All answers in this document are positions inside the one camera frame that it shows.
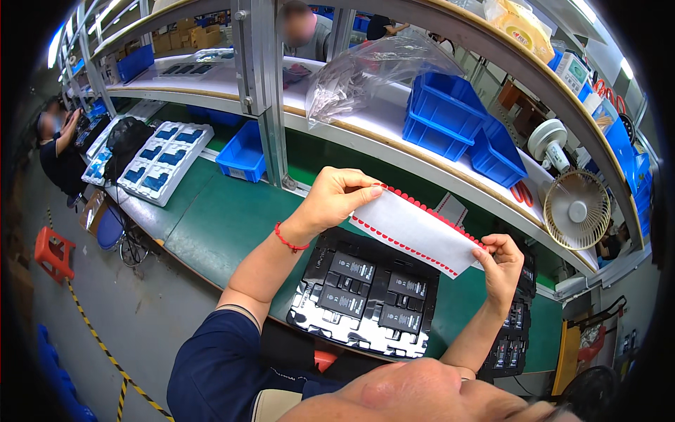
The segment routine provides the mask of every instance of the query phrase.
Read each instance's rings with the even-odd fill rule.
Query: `black bag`
[[[133,117],[120,120],[108,135],[107,147],[113,154],[105,165],[104,177],[113,183],[155,131]]]

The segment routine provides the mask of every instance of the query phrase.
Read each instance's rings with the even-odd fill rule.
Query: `yellow black floor tape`
[[[49,228],[54,230],[54,225],[51,221],[51,210],[49,209],[49,206],[47,205],[47,216],[49,217]],[[127,388],[127,383],[131,384],[132,387],[134,387],[134,390],[136,390],[152,407],[154,407],[158,412],[160,412],[166,419],[169,419],[171,422],[173,422],[173,417],[165,411],[159,404],[157,404],[148,394],[146,394],[145,391],[139,386],[136,385],[133,379],[124,372],[122,367],[117,363],[115,358],[113,358],[113,355],[110,354],[108,351],[108,348],[105,347],[105,344],[101,341],[99,338],[98,333],[96,333],[96,330],[94,330],[94,327],[91,326],[91,323],[89,322],[89,319],[86,317],[84,314],[84,309],[82,309],[82,306],[80,306],[80,301],[78,300],[78,297],[75,295],[75,292],[73,290],[73,286],[70,284],[70,279],[68,277],[65,277],[65,281],[68,283],[68,290],[70,291],[71,296],[73,296],[73,300],[75,301],[75,305],[78,307],[78,311],[80,312],[80,315],[82,316],[86,326],[89,328],[89,331],[91,332],[92,336],[96,339],[96,341],[99,343],[99,346],[105,352],[106,356],[108,356],[108,359],[110,362],[115,365],[115,368],[119,371],[120,375],[124,378],[122,382],[122,389],[121,392],[119,393],[119,403],[117,405],[117,421],[120,422],[122,420],[122,409],[124,407],[124,396],[126,395],[126,388]]]

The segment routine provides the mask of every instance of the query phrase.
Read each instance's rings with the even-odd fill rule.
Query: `white fan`
[[[567,143],[567,129],[558,119],[543,122],[532,132],[527,141],[527,149],[535,160],[541,161],[546,170],[551,164],[562,174],[570,168],[570,162],[562,152]]]
[[[557,243],[571,250],[590,248],[610,224],[610,198],[595,175],[573,170],[553,181],[543,215],[546,230]]]

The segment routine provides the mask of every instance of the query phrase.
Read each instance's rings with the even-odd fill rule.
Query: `green workbench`
[[[153,118],[209,123],[191,116],[184,106],[175,104],[165,106]],[[216,151],[238,129],[212,126],[215,136],[207,147]],[[286,145],[289,174],[303,183],[312,184],[322,167],[332,165],[360,168],[432,206],[446,193],[445,189],[400,168],[300,132],[287,130]],[[264,182],[254,184],[224,176],[216,163],[198,158],[164,208],[140,199],[134,199],[133,209],[123,208],[153,238],[163,241],[164,248],[185,265],[212,284],[225,288],[239,262],[301,201],[301,197]],[[467,230],[476,237],[489,234],[494,227],[494,215],[468,201],[462,202],[469,208],[464,220]],[[347,222],[341,227],[363,234]],[[303,254],[275,296],[270,309],[274,319],[286,320],[309,255]],[[485,295],[485,275],[474,267],[469,267],[455,280],[441,275],[427,356],[440,357],[481,306]],[[560,347],[562,307],[560,303],[537,295],[531,317],[525,371],[553,371]]]

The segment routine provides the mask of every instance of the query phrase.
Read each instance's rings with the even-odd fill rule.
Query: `concrete floor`
[[[65,195],[48,181],[37,158],[34,153],[24,182],[26,244],[32,249],[39,230],[49,225],[49,207],[54,230],[77,244],[72,286],[84,313],[124,371],[168,411],[166,387],[176,352],[214,309],[220,291],[166,253],[149,255],[134,271],[122,263],[118,253],[101,250],[96,239],[80,227],[80,214],[66,207]],[[30,272],[35,286],[34,322],[49,330],[78,400],[100,422],[114,421],[122,376],[89,332],[67,284],[55,283],[34,261]],[[548,374],[518,378],[525,388],[540,394]],[[512,377],[495,384],[525,394]],[[166,418],[130,386],[123,420],[161,422]]]

